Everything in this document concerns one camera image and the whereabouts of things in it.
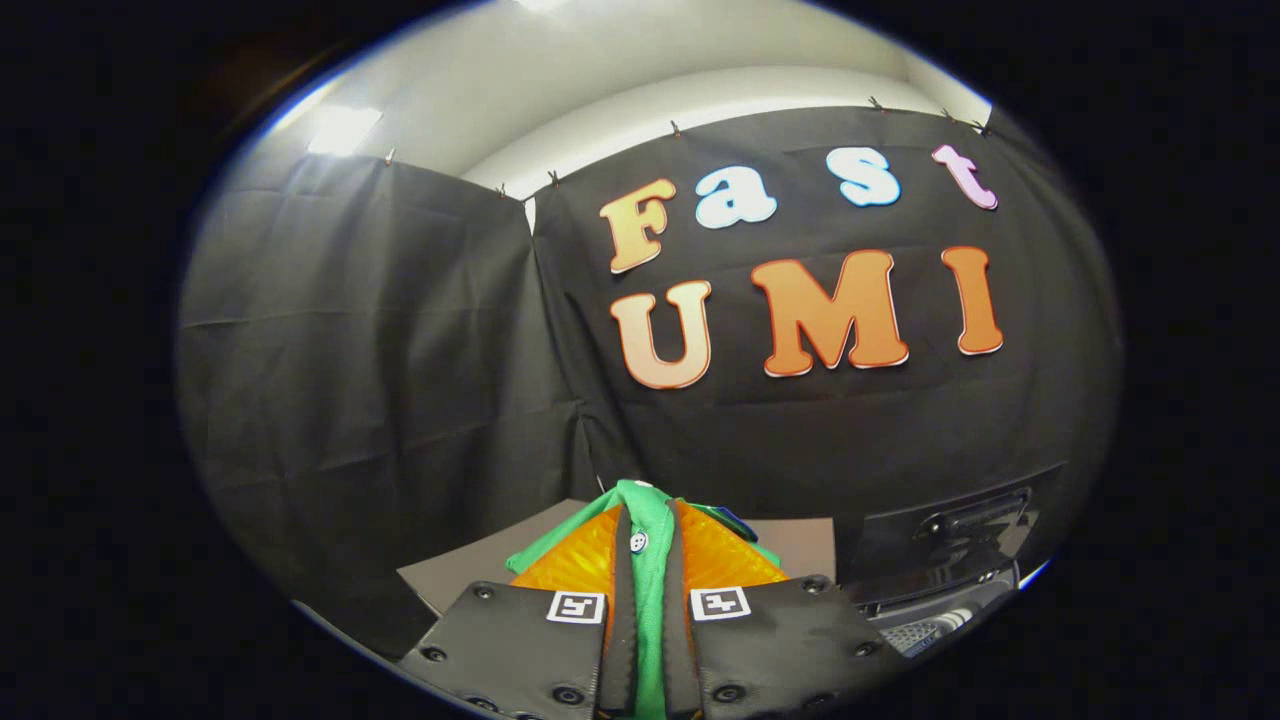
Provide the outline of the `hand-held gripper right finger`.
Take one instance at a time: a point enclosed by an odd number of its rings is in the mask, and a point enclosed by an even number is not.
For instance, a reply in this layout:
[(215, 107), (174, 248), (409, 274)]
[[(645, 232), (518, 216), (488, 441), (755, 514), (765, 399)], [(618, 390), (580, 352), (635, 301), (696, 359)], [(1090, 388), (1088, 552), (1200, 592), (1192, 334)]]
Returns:
[(668, 506), (668, 717), (815, 719), (905, 671), (904, 655), (828, 577), (787, 577), (710, 514)]

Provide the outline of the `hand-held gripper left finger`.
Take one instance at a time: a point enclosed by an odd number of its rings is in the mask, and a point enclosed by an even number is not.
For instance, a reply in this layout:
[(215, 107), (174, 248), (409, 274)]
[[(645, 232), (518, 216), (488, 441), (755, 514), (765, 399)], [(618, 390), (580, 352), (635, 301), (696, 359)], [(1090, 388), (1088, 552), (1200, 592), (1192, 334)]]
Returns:
[(474, 582), (399, 660), (503, 719), (614, 719), (636, 703), (630, 511), (595, 515), (512, 582)]

